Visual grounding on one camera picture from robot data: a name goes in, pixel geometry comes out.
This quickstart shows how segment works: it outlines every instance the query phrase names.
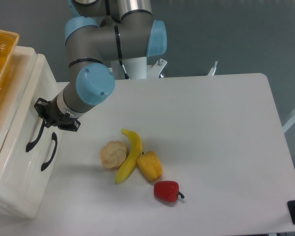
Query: fake fruit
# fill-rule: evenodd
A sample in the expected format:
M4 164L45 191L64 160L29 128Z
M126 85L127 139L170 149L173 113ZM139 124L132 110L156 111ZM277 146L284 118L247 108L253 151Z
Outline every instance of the fake fruit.
M137 159L137 164L142 174L150 181L154 182L162 176L162 166L156 153L149 151L142 154Z
M133 172L136 166L136 160L142 153L142 141L139 135L134 131L129 131L127 129L122 129L121 132L128 136L131 143L131 151L128 158L121 165L117 172L115 182L122 183L125 181L129 175Z
M154 185L154 195L167 202L175 202L180 195L181 198L185 198L182 193L179 192L179 185L175 181L160 181Z
M121 141L110 141L101 151L102 166L107 169L117 168L127 158L127 146Z

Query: white tabletop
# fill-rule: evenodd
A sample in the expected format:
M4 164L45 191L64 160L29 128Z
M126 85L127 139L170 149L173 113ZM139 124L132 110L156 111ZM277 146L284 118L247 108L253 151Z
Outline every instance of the white tabletop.
M225 236L295 231L295 171L262 74L116 81L66 132L33 220L0 216L0 235ZM120 185L100 149L135 130L162 180L185 199L164 204L138 169Z

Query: yellow banana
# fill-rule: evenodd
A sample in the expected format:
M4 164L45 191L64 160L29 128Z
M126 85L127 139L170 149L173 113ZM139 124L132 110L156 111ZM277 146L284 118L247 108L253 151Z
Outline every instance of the yellow banana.
M121 165L120 169L117 172L115 178L116 183L122 183L130 176L130 174L136 167L136 160L142 153L142 141L139 135L136 132L127 129L122 129L121 132L124 135L128 136L131 143L131 151L128 158Z

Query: blue joint cap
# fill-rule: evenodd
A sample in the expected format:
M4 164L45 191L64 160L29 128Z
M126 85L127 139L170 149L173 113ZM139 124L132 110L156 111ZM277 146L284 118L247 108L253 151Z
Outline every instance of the blue joint cap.
M98 24L94 19L89 17L83 17L83 16L74 17L71 20L69 20L67 24L65 25L65 42L74 31L85 26L98 27Z
M146 57L164 54L167 49L167 31L163 21L154 20L149 36Z
M73 0L68 0L68 4L69 4L69 7L70 7L74 17L80 16L80 14L77 12L77 10L75 9L75 7L73 5Z
M103 64L92 63L83 67L76 80L80 99L88 105L98 105L114 90L114 76Z

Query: black drawer handle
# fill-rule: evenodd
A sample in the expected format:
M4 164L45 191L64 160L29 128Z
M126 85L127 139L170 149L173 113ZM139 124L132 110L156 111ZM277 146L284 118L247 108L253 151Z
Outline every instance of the black drawer handle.
M44 128L45 128L45 121L43 120L43 122L41 123L40 129L39 129L39 133L38 133L37 138L33 142L28 143L26 145L26 149L25 149L26 152L29 152L30 150L32 150L36 146L36 144L38 144L38 141L40 140L40 138L43 134Z
M40 170L41 171L44 171L45 169L48 168L48 166L51 164L51 162L53 161L54 159L54 155L55 155L55 152L57 151L57 146L58 146L58 138L57 138L57 135L53 132L53 134L51 135L51 140L54 140L55 141L55 146L54 146L54 150L53 150L53 154L51 155L51 158L49 161L43 163L41 165L41 168Z

